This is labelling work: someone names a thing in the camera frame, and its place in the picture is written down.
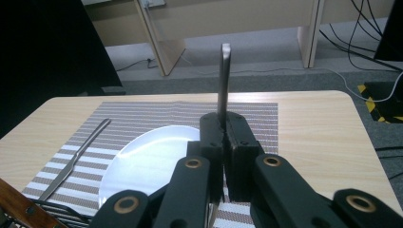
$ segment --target gray carpet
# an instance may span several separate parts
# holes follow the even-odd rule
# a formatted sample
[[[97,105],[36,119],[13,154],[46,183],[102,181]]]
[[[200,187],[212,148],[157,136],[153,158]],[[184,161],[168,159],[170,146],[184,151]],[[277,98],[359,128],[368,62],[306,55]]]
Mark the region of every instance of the gray carpet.
[[[342,79],[335,73],[307,71],[306,74],[287,75],[282,72],[267,73],[265,76],[236,76],[230,78],[230,92],[263,92],[263,91],[304,91],[304,90],[339,90],[350,94],[359,116],[364,123],[374,148],[403,145],[403,124],[378,123],[373,121],[365,102],[349,92]],[[343,73],[349,88],[358,93],[357,85],[364,82],[394,81],[395,72],[364,71]],[[176,94],[176,93],[215,93],[218,91],[219,77],[123,81],[127,95],[140,94]],[[396,156],[402,151],[391,150],[379,152],[379,157]],[[403,172],[403,158],[380,159],[388,177]],[[403,206],[403,175],[392,178],[391,184],[400,206]]]

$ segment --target striped placemat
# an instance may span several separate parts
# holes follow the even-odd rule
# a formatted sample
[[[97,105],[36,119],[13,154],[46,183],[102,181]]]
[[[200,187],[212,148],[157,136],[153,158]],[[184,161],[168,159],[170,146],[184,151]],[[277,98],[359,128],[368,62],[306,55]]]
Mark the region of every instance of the striped placemat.
[[[78,160],[73,172],[50,202],[64,204],[93,216],[98,211],[98,190],[104,172],[115,155],[143,133],[167,125],[199,128],[199,118],[217,110],[215,103],[130,103],[104,102],[62,146],[23,193],[38,199],[69,162],[89,134],[105,118],[112,123],[96,138]],[[243,115],[267,153],[278,153],[278,104],[228,104],[228,110]],[[215,227],[254,227],[247,203],[221,203]]]

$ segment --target plate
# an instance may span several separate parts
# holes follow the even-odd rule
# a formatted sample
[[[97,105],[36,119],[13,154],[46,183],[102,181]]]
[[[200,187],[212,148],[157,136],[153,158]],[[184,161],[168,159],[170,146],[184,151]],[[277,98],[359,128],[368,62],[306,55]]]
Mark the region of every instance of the plate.
[[[114,194],[130,189],[148,196],[171,180],[187,142],[198,141],[199,129],[170,125],[144,133],[126,145],[107,168],[98,194],[99,207]]]

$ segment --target light wood tabletop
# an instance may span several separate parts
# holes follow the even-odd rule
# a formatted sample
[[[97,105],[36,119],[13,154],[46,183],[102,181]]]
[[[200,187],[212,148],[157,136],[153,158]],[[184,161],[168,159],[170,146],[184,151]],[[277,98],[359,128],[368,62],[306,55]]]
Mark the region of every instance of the light wood tabletop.
[[[53,98],[0,140],[0,178],[22,191],[101,102],[216,102],[217,94]],[[229,102],[278,103],[278,154],[321,195],[368,192],[402,210],[352,99],[339,91],[231,93]]]

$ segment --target silver knife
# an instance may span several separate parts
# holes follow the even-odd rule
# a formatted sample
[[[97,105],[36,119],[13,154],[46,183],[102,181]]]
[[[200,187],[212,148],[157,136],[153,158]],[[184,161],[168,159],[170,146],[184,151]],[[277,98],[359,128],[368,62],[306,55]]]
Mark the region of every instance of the silver knife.
[[[58,187],[59,185],[68,177],[71,171],[74,168],[74,164],[78,161],[80,156],[86,151],[86,149],[91,145],[91,143],[95,140],[95,138],[110,124],[110,119],[104,119],[97,128],[91,133],[91,135],[86,139],[83,145],[77,150],[77,152],[73,155],[71,160],[65,166],[65,168],[60,171],[57,175],[56,179],[54,179],[49,187],[45,190],[44,193],[39,197],[38,200],[46,200]]]

